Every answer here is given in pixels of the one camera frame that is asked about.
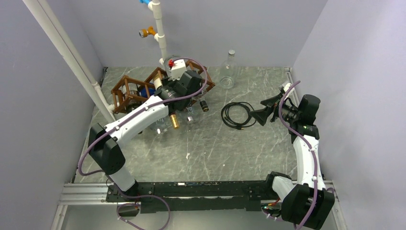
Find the clear glass bottle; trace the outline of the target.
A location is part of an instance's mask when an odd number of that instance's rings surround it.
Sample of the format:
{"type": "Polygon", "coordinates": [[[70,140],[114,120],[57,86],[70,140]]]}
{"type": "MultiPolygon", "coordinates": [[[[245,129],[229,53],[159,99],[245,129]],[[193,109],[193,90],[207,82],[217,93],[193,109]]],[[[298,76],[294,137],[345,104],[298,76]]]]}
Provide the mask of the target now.
{"type": "Polygon", "coordinates": [[[225,60],[220,68],[220,85],[225,89],[231,89],[235,85],[237,65],[235,62],[235,50],[229,50],[227,60],[225,60]]]}
{"type": "Polygon", "coordinates": [[[165,69],[168,77],[172,76],[171,67],[173,66],[173,60],[177,59],[177,58],[179,58],[178,55],[171,55],[171,56],[168,56],[163,62],[164,69],[165,69]]]}

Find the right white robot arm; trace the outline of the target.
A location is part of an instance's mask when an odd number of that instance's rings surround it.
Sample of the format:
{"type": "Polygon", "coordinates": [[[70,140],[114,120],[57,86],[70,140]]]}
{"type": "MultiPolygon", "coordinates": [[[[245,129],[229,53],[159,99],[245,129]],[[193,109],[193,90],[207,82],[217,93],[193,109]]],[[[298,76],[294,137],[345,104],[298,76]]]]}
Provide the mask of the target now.
{"type": "Polygon", "coordinates": [[[260,103],[264,108],[249,114],[262,126],[281,116],[281,121],[288,123],[297,160],[297,182],[293,183],[283,173],[272,172],[271,181],[264,185],[264,194],[270,199],[278,197],[281,200],[282,220],[296,227],[319,230],[335,202],[334,195],[328,192],[323,181],[318,159],[320,136],[314,121],[321,101],[306,94],[298,106],[289,106],[279,93],[260,103]]]}

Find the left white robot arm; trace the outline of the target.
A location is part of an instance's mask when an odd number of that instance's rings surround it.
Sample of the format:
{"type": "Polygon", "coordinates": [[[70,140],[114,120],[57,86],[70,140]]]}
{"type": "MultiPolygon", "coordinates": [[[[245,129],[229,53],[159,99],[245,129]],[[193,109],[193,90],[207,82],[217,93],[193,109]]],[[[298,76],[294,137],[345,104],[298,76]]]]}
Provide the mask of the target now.
{"type": "Polygon", "coordinates": [[[193,107],[194,122],[181,121],[163,134],[149,130],[168,115],[157,97],[135,112],[102,126],[107,136],[98,142],[108,157],[100,168],[119,187],[125,201],[136,198],[142,182],[215,182],[264,180],[271,172],[295,171],[294,150],[280,121],[261,126],[249,122],[242,130],[222,121],[222,108],[246,102],[260,109],[260,101],[279,93],[280,69],[247,67],[239,70],[235,87],[213,87],[205,99],[209,111],[193,107]]]}

